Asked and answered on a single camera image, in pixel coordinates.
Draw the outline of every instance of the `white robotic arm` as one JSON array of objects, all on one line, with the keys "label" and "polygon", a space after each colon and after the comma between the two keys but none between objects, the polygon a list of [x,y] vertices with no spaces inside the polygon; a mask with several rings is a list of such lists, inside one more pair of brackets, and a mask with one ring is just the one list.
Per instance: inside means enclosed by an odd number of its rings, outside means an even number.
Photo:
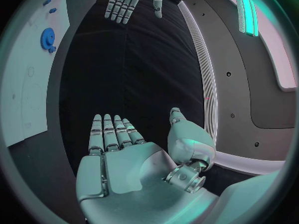
[{"label": "white robotic arm", "polygon": [[211,137],[178,108],[171,110],[170,124],[168,155],[127,119],[116,115],[112,121],[107,114],[102,129],[101,116],[94,117],[90,154],[81,160],[76,183],[89,223],[165,223],[186,206],[197,203],[193,212],[199,205],[204,212],[216,200],[199,177],[215,159]]},{"label": "white robotic arm", "polygon": [[[139,0],[109,0],[105,18],[111,16],[117,23],[127,24]],[[153,0],[154,12],[158,18],[162,17],[162,0]]]}]

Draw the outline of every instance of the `robotic hand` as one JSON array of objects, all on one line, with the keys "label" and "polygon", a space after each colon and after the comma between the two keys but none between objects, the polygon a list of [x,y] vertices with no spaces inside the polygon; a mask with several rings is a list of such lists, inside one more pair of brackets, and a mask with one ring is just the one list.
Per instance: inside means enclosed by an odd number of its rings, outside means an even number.
[{"label": "robotic hand", "polygon": [[186,223],[216,200],[202,188],[205,177],[199,177],[214,163],[212,138],[178,108],[169,121],[168,155],[127,119],[116,115],[112,121],[106,114],[102,129],[101,116],[94,117],[89,156],[81,160],[76,182],[89,223],[165,223],[188,206],[192,215],[186,214]]},{"label": "robotic hand", "polygon": [[[127,24],[139,0],[109,0],[105,18],[111,15],[111,20],[117,23],[123,20]],[[162,18],[162,0],[153,0],[153,7],[158,18]]]}]

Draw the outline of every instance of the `curved white panel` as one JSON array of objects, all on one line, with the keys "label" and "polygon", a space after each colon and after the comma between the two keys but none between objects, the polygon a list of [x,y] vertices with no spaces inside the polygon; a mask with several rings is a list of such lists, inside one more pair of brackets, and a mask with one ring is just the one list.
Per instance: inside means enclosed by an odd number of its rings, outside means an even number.
[{"label": "curved white panel", "polygon": [[260,37],[263,40],[272,59],[278,84],[283,91],[294,91],[297,87],[297,84],[283,41],[273,24],[257,6],[256,11],[258,16]]},{"label": "curved white panel", "polygon": [[46,95],[56,52],[42,49],[44,29],[53,28],[54,46],[69,27],[66,0],[43,4],[19,33],[5,66],[1,90],[1,128],[7,146],[47,131]]},{"label": "curved white panel", "polygon": [[244,173],[264,175],[281,169],[285,162],[244,158],[217,151],[215,163]]}]

